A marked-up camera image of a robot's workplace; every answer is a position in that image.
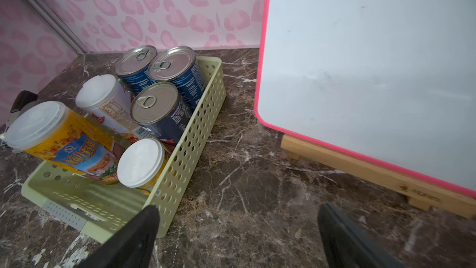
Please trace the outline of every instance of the pink wall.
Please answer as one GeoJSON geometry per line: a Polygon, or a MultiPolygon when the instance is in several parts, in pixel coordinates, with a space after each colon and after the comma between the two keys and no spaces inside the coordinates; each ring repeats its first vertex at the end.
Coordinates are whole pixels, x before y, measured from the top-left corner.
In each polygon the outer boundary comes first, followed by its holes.
{"type": "Polygon", "coordinates": [[[264,0],[45,0],[91,51],[259,46],[264,0]]]}
{"type": "Polygon", "coordinates": [[[38,93],[77,57],[22,0],[0,0],[0,125],[17,94],[38,93]]]}

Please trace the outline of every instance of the light green basket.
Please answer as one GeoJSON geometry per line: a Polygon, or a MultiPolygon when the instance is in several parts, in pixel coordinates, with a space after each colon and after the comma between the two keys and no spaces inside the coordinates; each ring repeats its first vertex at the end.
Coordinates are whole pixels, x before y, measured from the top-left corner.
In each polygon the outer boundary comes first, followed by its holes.
{"type": "Polygon", "coordinates": [[[160,213],[157,237],[165,236],[226,96],[221,59],[197,60],[208,83],[205,93],[149,197],[122,184],[96,183],[46,161],[28,177],[21,194],[101,243],[142,208],[155,205],[160,213]]]}

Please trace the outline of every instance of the white plastic lid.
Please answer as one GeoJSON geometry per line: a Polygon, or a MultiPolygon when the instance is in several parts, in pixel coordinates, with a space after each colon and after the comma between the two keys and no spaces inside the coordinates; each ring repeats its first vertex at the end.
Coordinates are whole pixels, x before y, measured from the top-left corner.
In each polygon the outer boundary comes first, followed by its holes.
{"type": "Polygon", "coordinates": [[[86,81],[76,95],[76,105],[81,109],[94,109],[110,99],[119,87],[111,74],[97,75],[86,81]]]}
{"type": "Polygon", "coordinates": [[[46,140],[63,121],[67,112],[61,102],[44,102],[21,114],[5,134],[8,146],[27,150],[46,140]]]}
{"type": "Polygon", "coordinates": [[[158,173],[164,158],[165,150],[158,140],[138,140],[126,149],[119,160],[119,181],[128,188],[146,184],[158,173]]]}

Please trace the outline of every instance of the yellow snack cup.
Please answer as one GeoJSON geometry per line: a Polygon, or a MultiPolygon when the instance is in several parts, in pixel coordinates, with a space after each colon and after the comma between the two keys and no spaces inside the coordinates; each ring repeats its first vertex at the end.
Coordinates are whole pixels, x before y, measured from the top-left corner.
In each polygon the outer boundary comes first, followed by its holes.
{"type": "Polygon", "coordinates": [[[129,146],[119,160],[119,182],[149,196],[168,160],[169,156],[158,140],[139,140],[129,146]]]}

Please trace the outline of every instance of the tin can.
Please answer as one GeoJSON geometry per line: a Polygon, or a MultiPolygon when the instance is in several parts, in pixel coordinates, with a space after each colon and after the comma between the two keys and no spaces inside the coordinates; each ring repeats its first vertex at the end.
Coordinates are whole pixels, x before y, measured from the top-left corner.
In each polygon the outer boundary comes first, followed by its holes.
{"type": "Polygon", "coordinates": [[[160,82],[142,90],[130,106],[131,118],[161,142],[176,146],[192,113],[175,85],[160,82]]]}
{"type": "Polygon", "coordinates": [[[170,155],[156,139],[135,142],[122,155],[118,165],[119,181],[149,196],[170,155]]]}
{"type": "Polygon", "coordinates": [[[205,90],[205,78],[192,48],[178,46],[163,51],[152,59],[148,73],[156,82],[173,83],[190,110],[195,110],[205,90]]]}
{"type": "Polygon", "coordinates": [[[118,182],[124,147],[61,102],[44,102],[18,117],[5,134],[7,144],[63,169],[105,184],[118,182]]]}
{"type": "Polygon", "coordinates": [[[157,49],[151,45],[142,45],[124,53],[114,67],[114,73],[126,83],[135,94],[155,83],[147,68],[157,55],[157,49]]]}
{"type": "Polygon", "coordinates": [[[111,74],[92,77],[76,95],[76,105],[132,143],[152,138],[129,115],[132,96],[111,74]]]}

